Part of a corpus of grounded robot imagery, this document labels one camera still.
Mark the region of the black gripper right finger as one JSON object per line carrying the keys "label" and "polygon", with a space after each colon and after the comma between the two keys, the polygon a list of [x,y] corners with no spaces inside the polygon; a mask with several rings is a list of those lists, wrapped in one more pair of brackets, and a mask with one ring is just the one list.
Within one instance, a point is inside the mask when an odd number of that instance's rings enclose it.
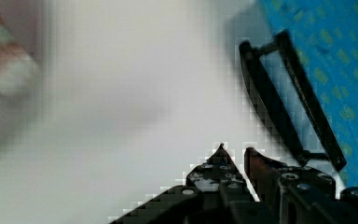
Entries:
{"label": "black gripper right finger", "polygon": [[336,181],[322,171],[309,166],[296,167],[275,161],[260,154],[253,147],[244,153],[245,173],[249,177],[259,200],[280,224],[311,224],[305,208],[288,198],[289,186],[309,196],[311,189],[319,189],[328,199],[335,200]]}

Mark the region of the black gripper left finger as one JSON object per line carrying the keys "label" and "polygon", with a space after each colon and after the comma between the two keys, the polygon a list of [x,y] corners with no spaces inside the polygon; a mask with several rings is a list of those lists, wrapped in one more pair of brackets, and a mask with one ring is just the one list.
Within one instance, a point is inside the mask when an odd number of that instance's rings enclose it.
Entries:
{"label": "black gripper left finger", "polygon": [[254,201],[245,178],[223,143],[186,176],[186,184],[200,191],[203,203],[197,212],[185,218],[185,224],[234,224],[229,205]]}

